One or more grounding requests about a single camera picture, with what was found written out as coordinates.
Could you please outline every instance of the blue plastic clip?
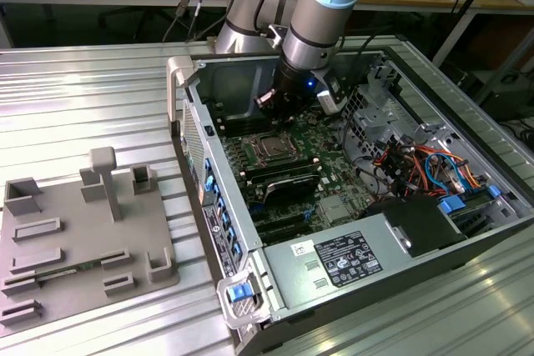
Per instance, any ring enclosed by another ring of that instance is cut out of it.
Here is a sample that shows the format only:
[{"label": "blue plastic clip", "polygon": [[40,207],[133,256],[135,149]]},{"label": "blue plastic clip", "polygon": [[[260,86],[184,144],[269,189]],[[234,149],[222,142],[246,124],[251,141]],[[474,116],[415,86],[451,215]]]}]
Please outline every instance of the blue plastic clip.
[{"label": "blue plastic clip", "polygon": [[228,295],[230,296],[230,302],[235,303],[239,302],[240,300],[252,298],[254,296],[254,292],[252,291],[252,286],[249,283],[242,283],[229,288]]},{"label": "blue plastic clip", "polygon": [[490,185],[487,187],[487,192],[489,192],[493,198],[498,198],[501,196],[501,190],[496,185]]},{"label": "blue plastic clip", "polygon": [[456,210],[460,210],[466,206],[458,195],[448,196],[443,198],[440,203],[441,208],[447,214],[451,214]]}]

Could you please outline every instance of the blue tab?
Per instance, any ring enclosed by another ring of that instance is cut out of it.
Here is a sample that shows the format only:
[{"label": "blue tab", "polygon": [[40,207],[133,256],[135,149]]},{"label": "blue tab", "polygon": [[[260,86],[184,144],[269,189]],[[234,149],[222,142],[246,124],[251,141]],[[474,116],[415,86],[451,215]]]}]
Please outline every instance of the blue tab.
[{"label": "blue tab", "polygon": [[229,228],[229,230],[228,230],[228,235],[230,236],[230,242],[232,242],[232,240],[235,238],[234,227],[230,227],[230,228]]},{"label": "blue tab", "polygon": [[230,302],[235,303],[239,302],[240,300],[252,298],[254,296],[254,292],[252,292],[252,286],[249,283],[242,283],[229,288],[228,295],[230,295]]},{"label": "blue tab", "polygon": [[501,190],[496,185],[490,185],[487,187],[487,191],[493,198],[498,198],[501,196]]},{"label": "blue tab", "polygon": [[214,188],[214,176],[213,175],[210,175],[208,177],[208,179],[206,179],[206,183],[204,184],[204,189],[206,190],[206,192],[211,192]]},{"label": "blue tab", "polygon": [[234,243],[234,253],[235,257],[239,260],[241,258],[241,247],[237,242]]},{"label": "blue tab", "polygon": [[230,226],[230,217],[226,212],[223,213],[223,228],[228,229]]},{"label": "blue tab", "polygon": [[460,199],[458,195],[454,195],[454,196],[448,196],[442,199],[440,206],[445,213],[451,214],[452,212],[455,212],[456,210],[460,210],[461,208],[464,208],[466,204],[463,203],[463,201]]}]

